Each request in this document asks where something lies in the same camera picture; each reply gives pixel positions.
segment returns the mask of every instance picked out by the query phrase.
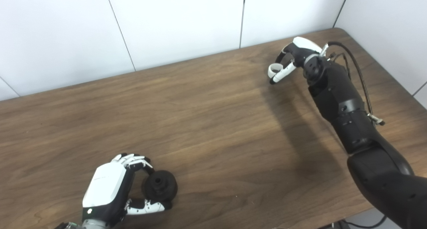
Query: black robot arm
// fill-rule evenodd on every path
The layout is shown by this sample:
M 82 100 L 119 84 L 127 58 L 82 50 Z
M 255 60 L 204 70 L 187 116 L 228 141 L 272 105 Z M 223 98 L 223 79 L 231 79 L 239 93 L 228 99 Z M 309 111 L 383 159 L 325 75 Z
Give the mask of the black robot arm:
M 346 69 L 324 57 L 327 45 L 319 52 L 292 44 L 290 63 L 303 68 L 311 97 L 348 154 L 348 169 L 360 192 L 401 228 L 427 228 L 427 178 L 414 176 L 406 159 L 380 135 Z

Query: white wall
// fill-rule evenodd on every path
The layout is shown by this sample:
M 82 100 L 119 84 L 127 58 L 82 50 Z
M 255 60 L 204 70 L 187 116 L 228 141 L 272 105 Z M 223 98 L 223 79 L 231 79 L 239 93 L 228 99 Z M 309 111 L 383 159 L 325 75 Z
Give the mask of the white wall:
M 18 94 L 0 78 L 0 100 L 7 100 L 14 97 L 18 97 Z
M 243 0 L 110 0 L 137 70 L 239 48 Z
M 344 0 L 246 0 L 242 47 L 332 28 Z
M 415 94 L 415 99 L 417 99 L 421 105 L 423 105 L 425 108 L 427 108 L 427 86 L 424 85 L 421 90 Z
M 0 0 L 0 77 L 20 95 L 134 71 L 108 0 Z
M 425 0 L 346 0 L 335 26 L 346 30 L 415 94 L 427 82 L 422 63 L 427 45 L 426 11 Z
M 0 100 L 331 28 L 343 1 L 0 0 Z

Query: wood grain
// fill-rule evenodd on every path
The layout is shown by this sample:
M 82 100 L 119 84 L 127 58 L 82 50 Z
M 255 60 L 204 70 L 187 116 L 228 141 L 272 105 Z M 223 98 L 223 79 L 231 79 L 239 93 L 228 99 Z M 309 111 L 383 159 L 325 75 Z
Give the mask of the wood grain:
M 387 122 L 380 132 L 427 176 L 422 106 L 343 30 L 304 36 L 353 51 Z M 268 84 L 291 40 L 1 102 L 0 228 L 79 222 L 94 170 L 121 152 L 148 156 L 179 184 L 172 210 L 129 216 L 126 229 L 312 229 L 370 208 L 302 72 Z

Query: gray floor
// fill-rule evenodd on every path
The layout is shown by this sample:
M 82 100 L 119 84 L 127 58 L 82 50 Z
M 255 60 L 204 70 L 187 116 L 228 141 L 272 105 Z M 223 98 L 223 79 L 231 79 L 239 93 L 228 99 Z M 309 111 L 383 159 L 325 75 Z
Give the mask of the gray floor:
M 377 209 L 371 209 L 371 210 L 356 214 L 352 217 L 349 217 L 346 219 L 346 221 L 352 222 L 361 226 L 372 226 L 378 223 L 381 220 L 381 218 L 383 218 L 383 214 L 381 212 L 379 212 Z M 359 229 L 355 226 L 350 226 L 350 228 Z M 401 228 L 387 218 L 387 220 L 376 229 L 401 229 Z

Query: robotic hand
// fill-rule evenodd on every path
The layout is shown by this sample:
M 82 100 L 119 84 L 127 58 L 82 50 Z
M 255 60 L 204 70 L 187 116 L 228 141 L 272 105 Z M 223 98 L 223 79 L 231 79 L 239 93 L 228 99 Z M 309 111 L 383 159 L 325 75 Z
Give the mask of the robotic hand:
M 368 111 L 348 70 L 325 57 L 333 45 L 351 57 L 365 91 Z M 287 53 L 293 59 L 282 65 Z M 427 228 L 427 178 L 415 176 L 406 159 L 374 126 L 384 122 L 372 115 L 362 72 L 349 49 L 340 42 L 328 42 L 320 48 L 308 39 L 296 37 L 270 65 L 270 84 L 296 68 L 303 69 L 317 109 L 340 138 L 348 154 L 348 170 L 363 196 L 401 228 Z
M 138 170 L 149 174 L 141 187 L 145 199 L 128 199 Z M 176 193 L 177 183 L 172 173 L 154 171 L 150 159 L 145 156 L 119 154 L 96 169 L 83 198 L 83 224 L 61 223 L 55 229 L 109 229 L 123 221 L 126 215 L 171 209 Z

